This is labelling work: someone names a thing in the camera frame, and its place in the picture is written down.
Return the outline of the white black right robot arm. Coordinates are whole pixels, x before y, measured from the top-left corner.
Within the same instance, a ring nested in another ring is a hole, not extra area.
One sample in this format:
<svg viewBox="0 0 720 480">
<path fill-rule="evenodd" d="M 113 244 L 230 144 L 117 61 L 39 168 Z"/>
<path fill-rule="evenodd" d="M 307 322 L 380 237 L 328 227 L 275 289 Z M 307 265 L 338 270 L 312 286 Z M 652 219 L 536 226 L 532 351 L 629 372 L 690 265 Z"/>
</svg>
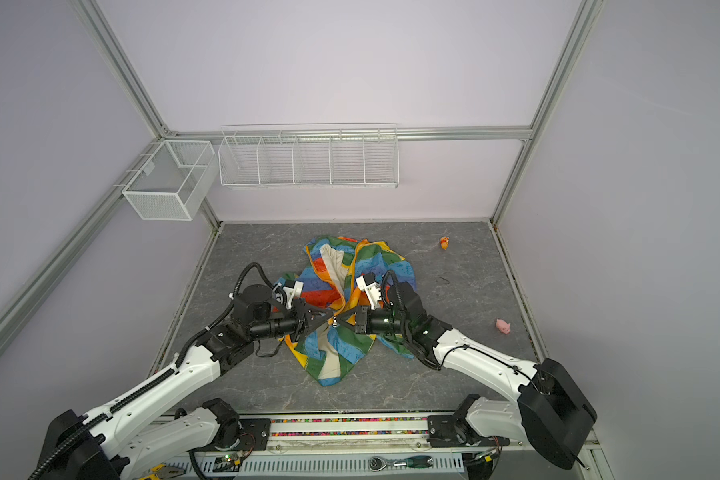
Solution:
<svg viewBox="0 0 720 480">
<path fill-rule="evenodd" d="M 561 469 L 578 464 L 597 413 L 561 363 L 535 363 L 489 348 L 429 314 L 408 284 L 390 291 L 386 306 L 356 306 L 335 315 L 333 324 L 361 335 L 393 334 L 425 366 L 455 370 L 506 400 L 506 409 L 497 411 L 481 396 L 467 399 L 454 414 L 467 433 L 527 442 Z"/>
</svg>

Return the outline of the multicolour patchwork jacket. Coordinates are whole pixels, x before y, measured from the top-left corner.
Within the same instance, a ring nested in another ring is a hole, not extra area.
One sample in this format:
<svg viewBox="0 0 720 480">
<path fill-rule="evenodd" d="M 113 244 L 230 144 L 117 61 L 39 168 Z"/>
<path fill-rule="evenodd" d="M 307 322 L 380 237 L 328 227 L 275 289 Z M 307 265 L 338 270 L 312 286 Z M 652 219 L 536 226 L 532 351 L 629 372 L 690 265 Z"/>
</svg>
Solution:
<svg viewBox="0 0 720 480">
<path fill-rule="evenodd" d="M 369 304 L 367 295 L 356 285 L 356 278 L 361 275 L 371 273 L 380 280 L 388 270 L 393 270 L 400 281 L 416 285 L 412 265 L 384 241 L 319 236 L 304 250 L 308 266 L 299 273 L 284 273 L 278 282 L 301 282 L 302 299 L 336 314 Z M 299 341 L 287 337 L 285 344 L 323 387 L 339 383 L 376 344 L 405 359 L 413 357 L 398 335 L 359 335 L 343 325 L 323 325 Z"/>
</svg>

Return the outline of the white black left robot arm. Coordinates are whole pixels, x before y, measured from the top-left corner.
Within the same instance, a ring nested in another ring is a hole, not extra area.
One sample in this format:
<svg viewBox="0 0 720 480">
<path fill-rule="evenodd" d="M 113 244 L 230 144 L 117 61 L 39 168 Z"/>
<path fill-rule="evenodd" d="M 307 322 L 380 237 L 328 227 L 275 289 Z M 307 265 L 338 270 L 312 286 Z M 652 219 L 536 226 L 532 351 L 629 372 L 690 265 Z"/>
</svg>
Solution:
<svg viewBox="0 0 720 480">
<path fill-rule="evenodd" d="M 67 410 L 49 425 L 33 479 L 126 479 L 139 473 L 143 448 L 134 440 L 169 407 L 209 384 L 254 352 L 265 338 L 308 335 L 333 312 L 255 284 L 234 292 L 223 312 L 195 333 L 174 360 L 116 398 L 78 415 Z"/>
</svg>

